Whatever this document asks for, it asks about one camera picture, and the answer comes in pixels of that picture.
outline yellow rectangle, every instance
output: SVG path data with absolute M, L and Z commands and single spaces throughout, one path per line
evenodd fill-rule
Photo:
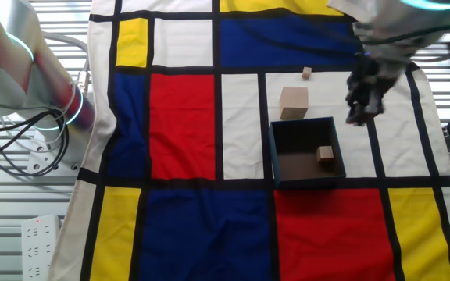
M 431 188 L 388 190 L 405 280 L 450 280 L 448 245 Z
M 137 188 L 105 188 L 90 280 L 129 279 L 140 193 Z
M 116 66 L 147 66 L 148 20 L 124 20 L 119 24 Z
M 220 0 L 221 12 L 259 12 L 277 8 L 302 15 L 343 16 L 336 9 L 327 7 L 327 0 Z

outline red square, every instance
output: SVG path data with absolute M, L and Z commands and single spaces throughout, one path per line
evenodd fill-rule
M 215 179 L 212 75 L 152 75 L 149 149 L 153 179 Z
M 378 189 L 274 196 L 281 280 L 395 280 Z

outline blue rectangle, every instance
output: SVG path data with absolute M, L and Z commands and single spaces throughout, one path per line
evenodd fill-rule
M 264 190 L 151 190 L 138 279 L 270 281 Z
M 337 39 L 349 39 L 348 28 L 350 23 L 315 23 L 296 15 L 221 20 L 221 62 L 228 67 L 354 63 L 357 45 Z
M 144 85 L 143 75 L 116 73 L 114 76 L 117 126 L 120 137 L 109 156 L 109 176 L 142 178 L 147 161 L 147 142 L 143 138 Z

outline dark blue box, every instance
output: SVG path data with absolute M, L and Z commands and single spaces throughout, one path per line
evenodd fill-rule
M 347 176 L 333 117 L 272 122 L 269 143 L 277 189 L 330 187 Z M 321 146 L 333 148 L 332 162 L 317 162 Z

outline small wooden cube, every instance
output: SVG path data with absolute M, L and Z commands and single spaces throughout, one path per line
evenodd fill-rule
M 309 79 L 310 75 L 312 75 L 312 69 L 309 67 L 305 67 L 303 69 L 303 74 L 302 74 L 303 79 L 305 79 L 305 80 Z
M 309 89 L 307 87 L 284 87 L 280 94 L 280 118 L 296 120 L 305 118 L 309 109 Z
M 324 146 L 317 148 L 318 163 L 329 163 L 334 160 L 333 148 L 331 146 Z

